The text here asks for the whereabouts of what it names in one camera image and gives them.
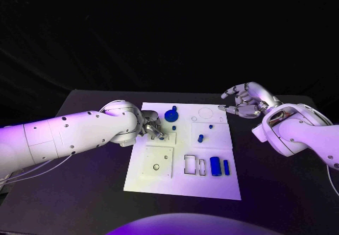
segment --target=circular hole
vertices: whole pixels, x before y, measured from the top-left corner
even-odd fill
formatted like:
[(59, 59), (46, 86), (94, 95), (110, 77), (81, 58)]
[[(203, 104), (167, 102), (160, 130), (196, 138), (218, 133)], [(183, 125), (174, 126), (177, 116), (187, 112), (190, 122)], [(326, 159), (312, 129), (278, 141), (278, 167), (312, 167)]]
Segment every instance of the circular hole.
[(153, 169), (159, 170), (159, 165), (157, 164), (153, 165)]

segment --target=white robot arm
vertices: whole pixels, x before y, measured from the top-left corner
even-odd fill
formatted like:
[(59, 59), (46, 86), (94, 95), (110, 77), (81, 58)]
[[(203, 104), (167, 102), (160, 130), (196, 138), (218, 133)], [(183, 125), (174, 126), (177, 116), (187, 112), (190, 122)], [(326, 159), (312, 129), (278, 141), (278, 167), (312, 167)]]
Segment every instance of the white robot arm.
[(283, 104), (255, 82), (234, 86), (222, 98), (235, 96), (235, 106), (219, 109), (244, 118), (257, 118), (264, 113), (261, 124), (252, 133), (261, 142), (268, 141), (286, 157), (306, 148), (313, 149), (329, 167), (339, 170), (339, 125), (304, 104)]
[(130, 146), (138, 134), (149, 133), (156, 138), (166, 136), (154, 111), (140, 111), (124, 100), (108, 103), (101, 111), (104, 113), (88, 111), (1, 128), (0, 177), (108, 142)]

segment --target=black table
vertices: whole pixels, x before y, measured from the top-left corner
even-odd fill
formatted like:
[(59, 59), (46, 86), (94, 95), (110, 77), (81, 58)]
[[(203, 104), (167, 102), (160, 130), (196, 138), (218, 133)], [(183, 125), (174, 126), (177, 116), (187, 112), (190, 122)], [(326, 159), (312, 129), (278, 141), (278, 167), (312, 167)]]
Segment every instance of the black table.
[[(306, 96), (277, 96), (284, 103), (304, 103)], [(219, 94), (71, 92), (58, 116), (99, 110), (115, 100), (234, 104)], [(108, 143), (74, 155), (49, 173), (16, 183), (0, 207), (0, 231), (36, 235), (105, 234), (125, 223), (174, 212), (211, 214), (260, 225), (284, 234), (336, 234), (339, 198), (326, 166), (312, 150), (281, 156), (251, 133), (262, 118), (228, 115), (234, 142), (241, 201), (124, 192), (133, 147)], [(55, 166), (62, 159), (42, 167)], [(332, 170), (333, 180), (339, 174)]]

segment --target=white board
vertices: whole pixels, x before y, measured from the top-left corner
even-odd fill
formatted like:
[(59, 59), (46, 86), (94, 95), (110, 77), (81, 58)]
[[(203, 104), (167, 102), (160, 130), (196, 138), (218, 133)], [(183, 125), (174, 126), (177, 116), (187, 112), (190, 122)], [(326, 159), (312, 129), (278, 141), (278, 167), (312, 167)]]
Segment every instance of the white board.
[[(173, 105), (177, 108), (179, 119), (176, 122), (167, 122), (164, 112), (172, 109)], [(143, 103), (141, 109), (154, 110), (159, 113), (162, 131), (170, 134), (169, 140), (164, 141), (151, 140), (149, 136), (137, 137), (124, 191), (241, 200), (226, 114), (218, 109), (218, 105)], [(203, 134), (202, 143), (198, 142), (196, 137), (192, 137), (198, 133)], [(154, 156), (159, 156), (159, 161), (157, 159), (154, 161), (162, 160), (167, 170), (169, 162), (164, 162), (163, 151), (172, 149), (170, 177), (166, 176), (167, 173), (160, 175), (157, 170), (151, 172), (154, 161), (146, 163), (149, 146), (163, 147), (159, 151), (153, 149), (153, 153), (157, 152)], [(195, 156), (196, 174), (185, 174), (185, 155)], [(209, 158), (215, 156), (221, 159), (222, 176), (211, 175)], [(205, 176), (199, 174), (199, 160), (205, 160)], [(224, 160), (229, 163), (229, 176), (225, 175)], [(144, 167), (150, 170), (149, 175), (154, 175), (143, 176)]]

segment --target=cable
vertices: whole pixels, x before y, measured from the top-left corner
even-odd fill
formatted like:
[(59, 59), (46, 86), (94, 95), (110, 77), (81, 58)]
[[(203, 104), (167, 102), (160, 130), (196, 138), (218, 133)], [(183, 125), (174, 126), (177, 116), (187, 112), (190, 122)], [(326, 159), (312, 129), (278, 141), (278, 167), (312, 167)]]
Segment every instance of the cable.
[(118, 99), (118, 100), (111, 101), (110, 103), (107, 103), (107, 104), (104, 105), (104, 107), (101, 108), (99, 113), (104, 111), (104, 108), (105, 108), (105, 106), (107, 106), (108, 104), (111, 104), (111, 103), (114, 103), (114, 102), (123, 102), (123, 101), (125, 101), (125, 100)]
[(6, 183), (6, 184), (1, 184), (1, 185), (7, 185), (7, 184), (10, 184), (10, 183), (14, 183), (14, 182), (17, 182), (17, 181), (30, 179), (30, 178), (33, 178), (33, 177), (36, 177), (36, 176), (39, 176), (39, 175), (48, 173), (52, 169), (55, 169), (55, 168), (68, 160), (68, 158), (66, 158), (53, 168), (50, 168), (48, 171), (42, 172), (40, 174), (37, 174), (37, 175), (35, 175), (35, 176), (32, 176), (32, 177), (27, 177), (27, 178), (24, 178), (24, 179), (20, 179), (20, 180), (14, 180), (14, 181), (11, 181), (11, 182), (9, 182), (9, 183)]
[(14, 178), (17, 178), (17, 177), (20, 177), (20, 176), (29, 174), (32, 171), (35, 171), (35, 170), (39, 169), (42, 166), (45, 166), (49, 162), (52, 162), (52, 160), (46, 161), (42, 165), (39, 165), (36, 168), (33, 168), (32, 170), (29, 170), (29, 171), (24, 172), (23, 174), (20, 174), (20, 175), (17, 175), (17, 176), (13, 176), (13, 177), (10, 177), (10, 178), (7, 178), (7, 179), (4, 179), (4, 180), (0, 180), (0, 183), (1, 183), (3, 181), (11, 180), (11, 179), (14, 179)]
[(330, 180), (332, 188), (333, 188), (333, 190), (335, 190), (336, 193), (337, 193), (337, 190), (336, 190), (336, 187), (335, 187), (335, 185), (333, 185), (332, 178), (330, 178), (330, 168), (329, 168), (329, 166), (327, 166), (327, 175), (329, 175), (329, 180)]

